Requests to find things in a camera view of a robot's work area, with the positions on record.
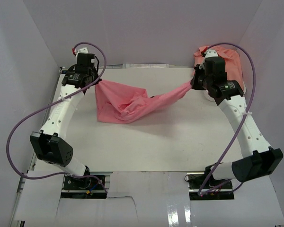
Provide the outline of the pink t shirt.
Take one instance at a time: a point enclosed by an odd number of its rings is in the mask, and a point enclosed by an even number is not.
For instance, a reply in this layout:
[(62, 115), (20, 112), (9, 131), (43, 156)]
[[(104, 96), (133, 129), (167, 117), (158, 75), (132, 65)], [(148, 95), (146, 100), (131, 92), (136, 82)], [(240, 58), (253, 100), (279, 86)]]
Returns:
[(174, 104), (190, 89), (190, 82), (186, 82), (172, 91), (150, 97), (144, 88), (103, 80), (95, 85), (97, 120), (116, 124), (132, 123)]

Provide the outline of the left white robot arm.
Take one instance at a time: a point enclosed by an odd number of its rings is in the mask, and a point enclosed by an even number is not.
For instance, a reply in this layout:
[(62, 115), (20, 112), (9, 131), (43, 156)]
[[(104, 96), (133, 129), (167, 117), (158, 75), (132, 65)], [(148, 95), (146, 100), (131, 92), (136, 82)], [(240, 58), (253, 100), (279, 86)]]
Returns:
[(80, 52), (76, 56), (77, 63), (68, 70), (62, 71), (64, 75), (58, 96), (60, 103), (53, 106), (49, 118), (40, 131), (33, 132), (30, 142), (39, 160), (52, 164), (69, 175), (75, 175), (74, 183), (81, 189), (90, 185), (90, 176), (87, 167), (73, 157), (73, 148), (66, 142), (66, 132), (71, 118), (80, 100), (86, 91), (74, 93), (98, 78), (98, 69), (95, 63), (98, 58), (88, 52)]

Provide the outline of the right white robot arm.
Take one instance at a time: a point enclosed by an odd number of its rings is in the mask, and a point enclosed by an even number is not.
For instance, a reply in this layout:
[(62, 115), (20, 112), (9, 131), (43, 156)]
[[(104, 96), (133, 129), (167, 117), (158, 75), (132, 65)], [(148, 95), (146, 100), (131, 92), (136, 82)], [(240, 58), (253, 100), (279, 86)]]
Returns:
[(234, 130), (242, 154), (242, 159), (237, 161), (219, 161), (217, 167), (208, 166), (205, 185), (214, 189), (222, 180), (236, 179), (243, 183), (272, 174), (283, 153), (279, 148), (272, 148), (260, 132), (241, 86), (227, 79), (225, 60), (220, 56), (205, 57), (202, 64), (195, 66), (191, 85), (194, 90), (206, 90), (214, 99)]

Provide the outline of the salmon orange t shirt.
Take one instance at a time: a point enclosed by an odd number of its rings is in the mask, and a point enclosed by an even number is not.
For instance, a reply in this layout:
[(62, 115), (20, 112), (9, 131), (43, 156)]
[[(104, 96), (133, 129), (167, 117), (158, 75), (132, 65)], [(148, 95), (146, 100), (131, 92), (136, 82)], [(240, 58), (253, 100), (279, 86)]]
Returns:
[(215, 46), (211, 49), (216, 50), (218, 55), (225, 59), (228, 80), (236, 80), (238, 81), (238, 83), (243, 82), (243, 74), (239, 54), (233, 49), (227, 49), (222, 46)]

